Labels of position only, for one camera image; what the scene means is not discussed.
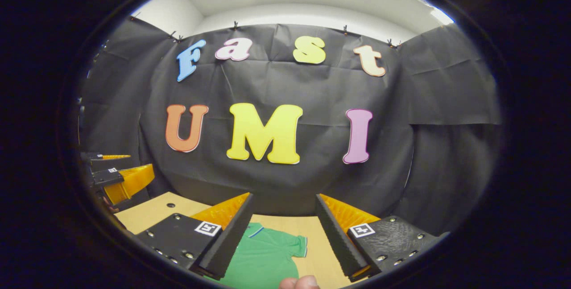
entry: green shirt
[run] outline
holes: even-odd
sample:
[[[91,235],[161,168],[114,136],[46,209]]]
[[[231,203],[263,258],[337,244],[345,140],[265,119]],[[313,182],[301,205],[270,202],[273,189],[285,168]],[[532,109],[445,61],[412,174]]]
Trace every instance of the green shirt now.
[[[250,223],[220,283],[236,289],[277,289],[298,275],[292,256],[307,255],[307,238]]]

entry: white wall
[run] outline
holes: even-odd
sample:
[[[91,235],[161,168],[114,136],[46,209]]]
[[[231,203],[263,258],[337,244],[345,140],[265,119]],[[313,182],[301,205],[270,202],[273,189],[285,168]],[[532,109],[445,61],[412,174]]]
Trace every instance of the white wall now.
[[[234,21],[240,25],[260,24],[298,24],[316,25],[333,29],[343,29],[393,43],[405,42],[417,33],[395,25],[390,21],[373,17],[365,13],[343,8],[313,4],[269,4],[217,13],[205,17],[192,31],[192,35],[216,29],[234,27]]]
[[[192,35],[204,18],[190,0],[150,0],[131,13],[135,15],[166,33],[177,31],[175,38]]]

